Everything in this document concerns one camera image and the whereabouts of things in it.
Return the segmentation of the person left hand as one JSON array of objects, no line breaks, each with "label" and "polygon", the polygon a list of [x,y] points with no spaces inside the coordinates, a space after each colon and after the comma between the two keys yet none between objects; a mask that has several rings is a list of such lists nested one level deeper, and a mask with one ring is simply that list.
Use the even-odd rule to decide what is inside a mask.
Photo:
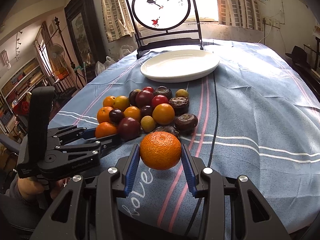
[{"label": "person left hand", "polygon": [[[21,196],[26,200],[33,199],[36,195],[44,193],[45,187],[38,181],[30,180],[29,178],[18,178],[17,187]],[[55,187],[51,190],[50,196],[55,199],[63,188],[63,180],[55,182]]]}]

